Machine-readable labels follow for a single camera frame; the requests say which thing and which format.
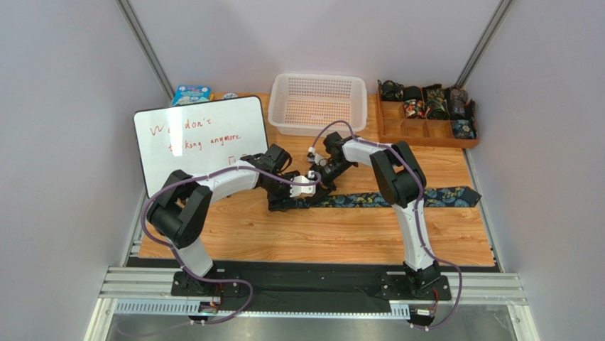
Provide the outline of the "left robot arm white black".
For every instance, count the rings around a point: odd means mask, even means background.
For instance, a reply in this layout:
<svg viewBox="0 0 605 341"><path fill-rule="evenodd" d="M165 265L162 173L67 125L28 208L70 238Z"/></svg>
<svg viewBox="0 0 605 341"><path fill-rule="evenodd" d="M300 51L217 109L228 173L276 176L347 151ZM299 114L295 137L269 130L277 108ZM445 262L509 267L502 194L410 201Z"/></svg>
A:
<svg viewBox="0 0 605 341"><path fill-rule="evenodd" d="M233 165L201 176L173 171L163 187L152 195L141 211L144 232L150 224L161 235L155 241L167 246L181 269L206 281L214 266L200 240L212 203L230 195L263 188L276 198L289 199L293 188L312 182L300 172L283 172L290 155L277 145L267 152L244 156Z"/></svg>

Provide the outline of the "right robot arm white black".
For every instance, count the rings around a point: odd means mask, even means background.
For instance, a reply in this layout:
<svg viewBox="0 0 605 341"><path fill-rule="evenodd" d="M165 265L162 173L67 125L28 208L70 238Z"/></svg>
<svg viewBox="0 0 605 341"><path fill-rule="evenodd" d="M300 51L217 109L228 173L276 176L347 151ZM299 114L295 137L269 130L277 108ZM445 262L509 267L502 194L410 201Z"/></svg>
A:
<svg viewBox="0 0 605 341"><path fill-rule="evenodd" d="M337 132L328 134L324 145L328 158L321 157L314 146L307 151L310 169L320 173L322 179L313 200L336 190L334 181L352 166L372 167L378 190L393 208L403 238L403 287L414 298L432 294L441 271L430 246L425 222L426 179L409 145L404 141L381 144L355 135L344 138Z"/></svg>

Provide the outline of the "white plastic perforated basket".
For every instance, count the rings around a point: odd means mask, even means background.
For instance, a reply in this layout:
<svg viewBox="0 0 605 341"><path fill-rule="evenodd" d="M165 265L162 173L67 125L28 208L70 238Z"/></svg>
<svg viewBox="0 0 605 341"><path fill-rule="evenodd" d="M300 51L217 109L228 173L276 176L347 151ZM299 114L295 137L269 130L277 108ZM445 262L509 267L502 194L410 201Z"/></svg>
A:
<svg viewBox="0 0 605 341"><path fill-rule="evenodd" d="M333 121L353 132L366 128L368 93L359 77L281 73L268 105L268 122L283 135L316 136Z"/></svg>

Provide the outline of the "dark blue floral necktie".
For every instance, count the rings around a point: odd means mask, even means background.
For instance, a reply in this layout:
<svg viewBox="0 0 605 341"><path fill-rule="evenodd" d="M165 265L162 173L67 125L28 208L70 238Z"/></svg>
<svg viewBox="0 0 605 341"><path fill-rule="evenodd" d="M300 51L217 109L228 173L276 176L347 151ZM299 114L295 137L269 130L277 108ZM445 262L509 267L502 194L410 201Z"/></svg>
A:
<svg viewBox="0 0 605 341"><path fill-rule="evenodd" d="M424 207L476 207L482 195L468 186L448 188L426 188L423 195ZM315 203L303 198L277 200L270 208L277 210L310 208L373 208L389 207L380 192L328 195Z"/></svg>

